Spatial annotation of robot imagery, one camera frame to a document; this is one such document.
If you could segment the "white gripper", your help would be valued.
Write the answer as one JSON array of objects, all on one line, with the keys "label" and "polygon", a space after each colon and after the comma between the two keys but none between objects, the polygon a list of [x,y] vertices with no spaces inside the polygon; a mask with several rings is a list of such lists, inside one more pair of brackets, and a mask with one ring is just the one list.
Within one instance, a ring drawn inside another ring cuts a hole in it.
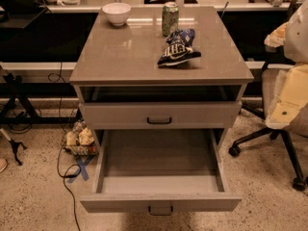
[{"label": "white gripper", "polygon": [[[285,22],[273,30],[264,40],[269,47],[284,44]],[[297,117],[308,104],[308,64],[296,64],[290,70],[279,69],[273,89],[273,100],[269,103],[266,124],[271,129],[283,129]]]}]

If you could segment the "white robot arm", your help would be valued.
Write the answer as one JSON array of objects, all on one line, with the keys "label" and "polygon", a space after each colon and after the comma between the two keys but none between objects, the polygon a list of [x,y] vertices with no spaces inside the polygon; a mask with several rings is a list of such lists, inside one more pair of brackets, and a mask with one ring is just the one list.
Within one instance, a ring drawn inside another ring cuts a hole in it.
[{"label": "white robot arm", "polygon": [[288,22],[267,35],[264,44],[274,48],[282,46],[285,57],[295,62],[286,74],[279,72],[285,81],[275,85],[277,94],[266,118],[269,128],[283,129],[308,104],[308,0]]}]

